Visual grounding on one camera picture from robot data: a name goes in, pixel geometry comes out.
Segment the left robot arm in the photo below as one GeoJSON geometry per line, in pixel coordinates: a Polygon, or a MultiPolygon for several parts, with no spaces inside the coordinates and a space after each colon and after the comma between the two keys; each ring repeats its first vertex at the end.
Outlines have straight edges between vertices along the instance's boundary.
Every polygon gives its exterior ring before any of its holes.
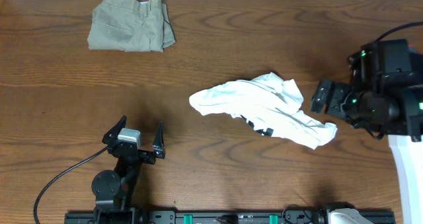
{"type": "Polygon", "coordinates": [[[92,181],[95,195],[95,223],[148,223],[146,211],[132,207],[132,194],[143,164],[154,165],[164,159],[163,123],[153,141],[153,150],[141,149],[141,133],[126,128],[127,117],[123,116],[103,136],[107,152],[117,158],[114,169],[99,172],[92,181]]]}

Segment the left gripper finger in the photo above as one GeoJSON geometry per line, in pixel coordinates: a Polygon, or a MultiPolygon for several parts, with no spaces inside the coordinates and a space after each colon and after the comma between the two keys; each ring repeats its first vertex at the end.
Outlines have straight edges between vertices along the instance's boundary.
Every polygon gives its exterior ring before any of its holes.
{"type": "Polygon", "coordinates": [[[159,123],[159,128],[153,141],[153,150],[157,159],[164,159],[166,155],[165,144],[163,140],[163,122],[159,123]]]}
{"type": "Polygon", "coordinates": [[[123,115],[120,120],[103,135],[102,142],[105,145],[116,145],[119,143],[118,134],[126,127],[127,116],[123,115]]]}

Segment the white t-shirt black print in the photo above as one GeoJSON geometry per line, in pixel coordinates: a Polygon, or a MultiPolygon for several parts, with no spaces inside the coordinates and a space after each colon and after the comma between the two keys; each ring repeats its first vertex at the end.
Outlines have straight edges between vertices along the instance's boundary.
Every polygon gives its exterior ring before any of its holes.
{"type": "Polygon", "coordinates": [[[316,149],[332,141],[338,128],[306,115],[304,98],[293,79],[283,80],[268,73],[250,81],[228,81],[189,97],[201,115],[229,114],[243,119],[254,131],[270,137],[289,139],[316,149]]]}

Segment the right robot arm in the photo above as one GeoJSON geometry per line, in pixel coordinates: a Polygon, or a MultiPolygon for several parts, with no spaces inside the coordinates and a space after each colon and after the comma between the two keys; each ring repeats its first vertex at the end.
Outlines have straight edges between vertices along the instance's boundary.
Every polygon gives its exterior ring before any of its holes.
{"type": "Polygon", "coordinates": [[[349,83],[324,79],[311,110],[388,139],[399,178],[403,221],[422,222],[422,54],[405,39],[363,45],[348,58],[349,83]]]}

